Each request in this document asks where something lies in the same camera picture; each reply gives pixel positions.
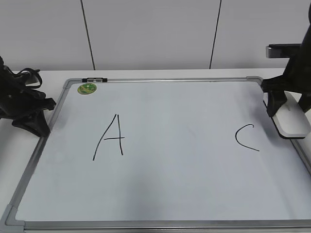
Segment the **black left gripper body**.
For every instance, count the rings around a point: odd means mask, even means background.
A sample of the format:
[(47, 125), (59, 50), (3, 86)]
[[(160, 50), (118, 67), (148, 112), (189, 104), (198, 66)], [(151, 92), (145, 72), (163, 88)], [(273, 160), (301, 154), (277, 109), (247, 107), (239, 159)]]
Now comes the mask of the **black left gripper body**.
[(14, 73), (0, 60), (0, 117), (16, 119), (25, 115), (46, 94), (38, 91), (42, 85), (39, 69), (25, 68)]

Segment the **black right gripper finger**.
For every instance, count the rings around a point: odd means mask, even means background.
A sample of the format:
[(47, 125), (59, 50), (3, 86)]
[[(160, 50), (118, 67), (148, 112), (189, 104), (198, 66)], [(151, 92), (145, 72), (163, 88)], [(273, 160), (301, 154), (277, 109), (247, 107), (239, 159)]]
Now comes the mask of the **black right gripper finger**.
[(273, 117), (279, 108), (287, 102), (284, 91), (268, 91), (267, 113), (269, 117)]
[(304, 113), (308, 112), (311, 109), (311, 93), (303, 93), (298, 104)]

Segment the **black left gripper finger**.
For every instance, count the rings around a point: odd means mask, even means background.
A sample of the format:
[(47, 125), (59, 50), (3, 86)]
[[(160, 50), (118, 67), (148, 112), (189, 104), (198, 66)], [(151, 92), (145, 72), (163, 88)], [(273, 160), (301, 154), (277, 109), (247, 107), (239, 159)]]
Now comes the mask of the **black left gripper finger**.
[(46, 137), (50, 134), (50, 128), (46, 122), (44, 113), (32, 113), (12, 121), (12, 126), (24, 129), (38, 137)]
[(43, 107), (44, 110), (52, 111), (56, 106), (56, 102), (53, 98), (46, 98), (43, 100)]

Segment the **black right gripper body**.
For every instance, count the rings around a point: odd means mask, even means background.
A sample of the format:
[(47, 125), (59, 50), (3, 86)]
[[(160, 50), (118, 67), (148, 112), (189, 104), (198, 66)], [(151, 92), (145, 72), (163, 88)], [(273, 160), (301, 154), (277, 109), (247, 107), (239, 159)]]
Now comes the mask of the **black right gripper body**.
[(283, 73), (261, 83), (263, 92), (290, 91), (296, 93), (311, 92), (311, 28), (308, 27), (300, 49), (289, 58)]

